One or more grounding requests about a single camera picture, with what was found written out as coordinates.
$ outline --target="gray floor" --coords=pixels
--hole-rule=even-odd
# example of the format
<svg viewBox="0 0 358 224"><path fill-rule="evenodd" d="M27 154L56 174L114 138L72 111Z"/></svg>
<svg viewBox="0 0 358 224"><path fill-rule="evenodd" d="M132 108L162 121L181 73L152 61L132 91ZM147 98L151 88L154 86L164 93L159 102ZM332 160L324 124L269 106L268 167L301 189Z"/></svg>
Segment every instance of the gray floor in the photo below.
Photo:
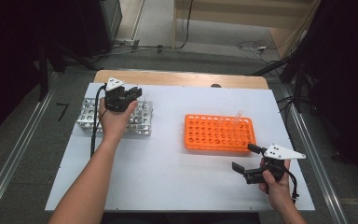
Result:
<svg viewBox="0 0 358 224"><path fill-rule="evenodd" d="M156 1L152 0L148 0L146 3L158 5ZM151 15L144 13L143 19L148 17L151 17ZM171 43L164 42L171 38L170 31L167 31L166 35L146 37L147 32L142 32L143 27L145 27L142 22L145 22L145 20L141 21L139 32L137 33L142 45L165 45ZM263 36L270 38L263 28L242 28L253 29L252 38L244 38L243 41L253 41ZM157 37L161 36L165 36L165 40L157 39ZM205 39L204 36L199 36L198 41L200 42L202 39ZM223 40L227 39L228 37L220 36L216 41L223 43L225 42ZM96 64L105 69L143 69L230 75L251 74L263 68L266 63L257 58L251 51L246 52L237 49L235 42L238 40L242 41L240 38L235 39L229 47L221 48L218 44L214 44L217 42L205 47L205 45L197 44L196 41L189 39L189 45L186 45L186 48L181 51L164 50L162 53L157 54L155 50L144 50L135 53L110 55L102 57ZM216 48L219 50L211 51L212 49L209 47L213 45L217 45ZM277 59L276 52L266 54L266 57L270 60ZM95 76L95 71L87 70L75 63L69 64L70 66L65 74L60 74L60 81L56 91L52 95L47 110L40 120L34 136L31 138L21 162L0 201L0 223L46 223L48 221L50 213L45 212L44 207L49 191L79 113L85 90ZM283 88L276 76L276 72L264 75L268 80L269 87L274 91L275 97L281 99L284 96ZM38 87L24 98L0 128L0 170L20 137L28 118L34 111L37 98ZM61 121L58 121L58 118L62 114L62 107L57 103L69 104L68 110ZM321 120L318 116L314 116L309 112L307 105L303 105L303 110L307 127L328 176L332 180L349 223L358 223L358 167L331 160L330 157L335 152L335 149L331 145ZM298 151L304 151L296 125L290 117L288 125L293 136L294 147ZM308 187L316 207L316 211L303 213L303 216L309 223L334 223L310 162L308 160L300 161L300 166L305 178L310 182ZM279 223L277 221L279 216L275 212L262 212L260 213L260 219L261 223Z"/></svg>

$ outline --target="table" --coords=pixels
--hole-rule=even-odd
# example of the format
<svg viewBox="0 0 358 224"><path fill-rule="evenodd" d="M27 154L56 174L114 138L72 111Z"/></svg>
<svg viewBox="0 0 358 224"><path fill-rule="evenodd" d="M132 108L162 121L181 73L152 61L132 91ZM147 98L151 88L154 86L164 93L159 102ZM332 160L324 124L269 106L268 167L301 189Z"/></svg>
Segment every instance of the table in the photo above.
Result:
<svg viewBox="0 0 358 224"><path fill-rule="evenodd" d="M174 1L173 48L176 20L187 19L190 2ZM190 19L269 27L274 44L283 58L308 29L319 3L320 0L194 0Z"/></svg>
<svg viewBox="0 0 358 224"><path fill-rule="evenodd" d="M183 141L185 114L235 115L240 109L245 117L252 118L258 145L268 147L271 143L279 143L291 148L279 109L272 92L267 90L264 78L100 71L94 81L105 82L110 76L130 83L126 84L126 89L136 85L143 88L148 100L153 102L154 117L150 137L123 138L120 142L105 211L213 212L271 209L266 195L257 185L246 185L245 179L231 169L232 161L245 165L245 168L257 168L260 155L188 150ZM160 85L149 85L153 79ZM184 86L185 83L199 83L204 87ZM245 85L255 88L206 88L211 83L219 83L223 87ZM91 83L85 97L95 96L100 86L100 83ZM96 145L100 142L101 137L97 137ZM55 209L89 159L90 135L75 125L48 198L47 211ZM300 194L297 208L314 210L297 161L292 162L291 171L297 178Z"/></svg>

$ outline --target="white table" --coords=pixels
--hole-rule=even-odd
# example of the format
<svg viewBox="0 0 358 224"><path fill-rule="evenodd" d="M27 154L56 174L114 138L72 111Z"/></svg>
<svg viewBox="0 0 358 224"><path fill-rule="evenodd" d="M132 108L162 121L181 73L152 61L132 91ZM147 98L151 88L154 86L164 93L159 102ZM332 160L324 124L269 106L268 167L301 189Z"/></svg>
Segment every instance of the white table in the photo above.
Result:
<svg viewBox="0 0 358 224"><path fill-rule="evenodd" d="M101 86L89 84L85 97ZM257 185L231 169L259 167L261 155L188 150L184 146L185 114L235 116L253 121L259 146L291 147L279 108L270 90L140 85L153 102L150 137L124 138L115 156L105 211L261 211L272 209ZM53 211L90 159L90 134L75 125L46 205ZM297 161L291 172L298 182L299 210L314 206Z"/></svg>

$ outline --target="black cable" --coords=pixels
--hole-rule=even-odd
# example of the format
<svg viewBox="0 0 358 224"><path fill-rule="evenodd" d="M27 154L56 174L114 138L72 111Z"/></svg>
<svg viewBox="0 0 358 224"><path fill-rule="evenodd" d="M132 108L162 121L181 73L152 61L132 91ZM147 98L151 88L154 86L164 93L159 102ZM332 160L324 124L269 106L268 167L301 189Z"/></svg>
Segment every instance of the black cable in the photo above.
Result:
<svg viewBox="0 0 358 224"><path fill-rule="evenodd" d="M100 87L100 89L98 89L97 91L97 95L95 96L95 107L94 107L94 121L92 123L92 137L91 137L91 153L90 153L90 157L92 157L92 155L94 154L95 151L95 137L97 135L97 111L98 111L98 101L100 100L100 91L101 90L105 90L106 89L106 84L104 84L103 86Z"/></svg>
<svg viewBox="0 0 358 224"><path fill-rule="evenodd" d="M299 195L297 194L297 179L296 179L295 175L293 175L285 166L283 168L281 166L271 165L271 164L269 164L268 166L272 167L274 169L284 171L285 173L289 174L290 179L292 179L292 182L293 182L292 201L293 201L293 203L296 203L296 198Z"/></svg>
<svg viewBox="0 0 358 224"><path fill-rule="evenodd" d="M188 15L187 15L187 27L186 27L186 40L185 40L185 43L183 43L183 45L179 48L176 48L176 49L182 49L185 44L187 43L187 40L188 40L188 25L190 24L190 15L191 15L191 9L193 8L193 0L191 0L191 3L190 3L190 9L188 10Z"/></svg>

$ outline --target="metal rail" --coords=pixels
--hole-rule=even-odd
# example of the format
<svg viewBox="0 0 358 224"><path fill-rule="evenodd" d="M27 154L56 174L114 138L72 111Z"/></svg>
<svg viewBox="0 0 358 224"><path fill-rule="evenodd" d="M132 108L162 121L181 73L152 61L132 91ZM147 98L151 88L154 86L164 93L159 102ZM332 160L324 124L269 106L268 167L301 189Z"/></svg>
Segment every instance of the metal rail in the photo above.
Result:
<svg viewBox="0 0 358 224"><path fill-rule="evenodd" d="M36 130L39 121L41 120L43 114L45 113L48 103L51 99L51 96L55 92L58 81L60 80L57 73L53 73L50 77L49 85L50 90L46 94L45 99L42 102L37 103L34 113L30 117L25 126L24 130L21 133L19 140L17 141L16 146L14 146L11 151L7 161L0 172L0 200L7 189L7 186L16 171L17 166L19 165L22 155L25 152L25 149L28 147L34 131Z"/></svg>
<svg viewBox="0 0 358 224"><path fill-rule="evenodd" d="M284 93L286 96L291 95L291 91L287 89L286 86L283 86ZM291 113L295 121L295 125L300 134L301 140L304 144L307 156L310 159L310 165L312 170L316 175L319 186L321 187L324 199L326 201L327 207L330 210L330 214L334 223L336 224L346 224L349 223L345 213L341 207L336 191L328 177L327 172L324 169L321 159L319 158L318 151L313 144L312 138L310 137L310 132L307 129L305 121L302 114L298 114L296 109L291 107Z"/></svg>

